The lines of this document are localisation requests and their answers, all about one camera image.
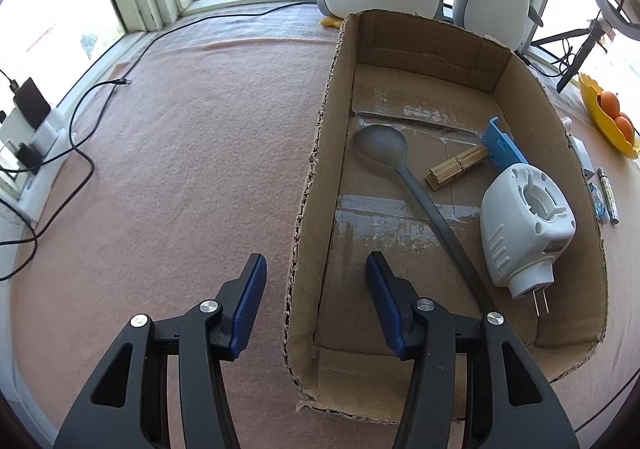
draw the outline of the blue plastic object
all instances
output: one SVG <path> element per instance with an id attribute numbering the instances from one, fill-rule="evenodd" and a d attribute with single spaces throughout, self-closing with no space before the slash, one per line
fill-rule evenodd
<path id="1" fill-rule="evenodd" d="M 235 359 L 249 344 L 251 330 L 254 328 L 255 316 L 267 283 L 267 260 L 260 256 L 249 282 L 244 288 L 242 298 L 236 308 L 233 320 L 233 337 L 229 344 L 229 352 Z"/>
<path id="2" fill-rule="evenodd" d="M 495 124 L 497 121 L 498 117 L 489 121 L 484 137 L 482 137 L 482 143 L 489 150 L 489 160 L 495 169 L 501 173 L 513 164 L 528 164 L 529 162 L 513 143 L 513 140 L 500 131 Z"/>
<path id="3" fill-rule="evenodd" d="M 370 255 L 367 258 L 367 286 L 373 304 L 376 307 L 378 320 L 385 336 L 386 345 L 395 353 L 396 357 L 404 360 L 406 346 L 402 339 L 402 321 L 400 312 L 396 307 L 391 292 L 386 286 L 385 278 L 382 276 L 380 267 Z"/>

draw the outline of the cardboard box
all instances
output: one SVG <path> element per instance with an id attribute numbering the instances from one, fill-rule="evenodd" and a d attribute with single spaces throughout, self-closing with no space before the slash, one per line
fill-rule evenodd
<path id="1" fill-rule="evenodd" d="M 559 185 L 577 231 L 554 264 L 550 315 L 492 285 L 479 229 L 490 162 L 439 191 L 429 169 L 480 143 L 493 116 L 533 165 Z M 500 311 L 550 379 L 585 362 L 604 337 L 607 281 L 591 196 L 561 121 L 525 65 L 497 43 L 446 23 L 368 11 L 345 20 L 322 103 L 296 223 L 284 338 L 303 403 L 372 421 L 399 421 L 412 371 L 386 347 L 365 283 L 365 260 L 450 312 L 480 317 L 473 296 L 399 177 L 362 158 L 351 137 L 374 122 L 401 130 L 409 169 L 439 206 Z M 464 415 L 465 364 L 456 364 L 454 416 Z"/>

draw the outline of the blue plastic clip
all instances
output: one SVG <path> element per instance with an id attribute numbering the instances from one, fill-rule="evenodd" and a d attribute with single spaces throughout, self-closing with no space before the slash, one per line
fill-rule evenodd
<path id="1" fill-rule="evenodd" d="M 495 124 L 497 121 L 498 117 L 489 121 L 484 137 L 482 137 L 482 143 L 489 150 L 489 160 L 495 169 L 501 173 L 513 164 L 528 164 L 529 162 L 513 143 L 513 140 L 498 129 Z"/>

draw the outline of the silver screw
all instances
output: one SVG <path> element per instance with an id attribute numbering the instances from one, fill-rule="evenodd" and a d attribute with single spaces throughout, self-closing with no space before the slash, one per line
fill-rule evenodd
<path id="1" fill-rule="evenodd" d="M 489 312 L 486 315 L 486 320 L 491 324 L 502 324 L 504 323 L 504 317 L 502 317 L 497 312 Z"/>
<path id="2" fill-rule="evenodd" d="M 418 310 L 422 310 L 423 312 L 430 312 L 436 305 L 431 301 L 431 299 L 421 298 L 418 299 L 418 302 L 415 304 L 418 307 Z"/>
<path id="3" fill-rule="evenodd" d="M 147 321 L 146 315 L 138 314 L 138 315 L 134 315 L 131 318 L 130 324 L 131 326 L 133 326 L 133 328 L 140 328 L 141 326 L 144 326 L 146 324 L 146 321 Z"/>
<path id="4" fill-rule="evenodd" d="M 209 301 L 203 301 L 200 303 L 200 311 L 205 313 L 215 312 L 218 309 L 218 303 L 209 299 Z"/>

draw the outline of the pink felt cloth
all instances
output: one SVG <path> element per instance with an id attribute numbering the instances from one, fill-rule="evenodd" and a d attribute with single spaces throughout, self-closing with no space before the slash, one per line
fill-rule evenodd
<path id="1" fill-rule="evenodd" d="M 290 241 L 337 37 L 336 29 L 319 26 L 320 17 L 303 6 L 199 23 L 159 41 L 130 75 L 134 83 L 116 90 L 85 147 L 97 164 L 93 179 L 12 285 L 18 367 L 57 427 L 130 317 L 180 315 L 215 296 L 251 252 L 261 252 L 269 273 L 254 333 L 241 358 L 223 365 L 242 447 L 391 447 L 396 426 L 296 411 L 298 394 L 282 356 Z M 590 126 L 574 87 L 560 97 L 551 86 L 548 93 L 574 118 L 594 166 L 609 172 L 622 214 L 620 225 L 603 227 L 607 337 L 591 361 L 554 384 L 577 426 L 639 360 L 640 259 L 633 244 L 640 174 Z M 91 102 L 79 130 L 93 122 L 103 96 Z M 45 218 L 87 169 L 70 156 Z M 179 448 L 176 367 L 172 361 L 170 416 Z M 580 433 L 585 447 L 615 411 Z M 455 424 L 449 446 L 461 440 L 462 424 Z"/>

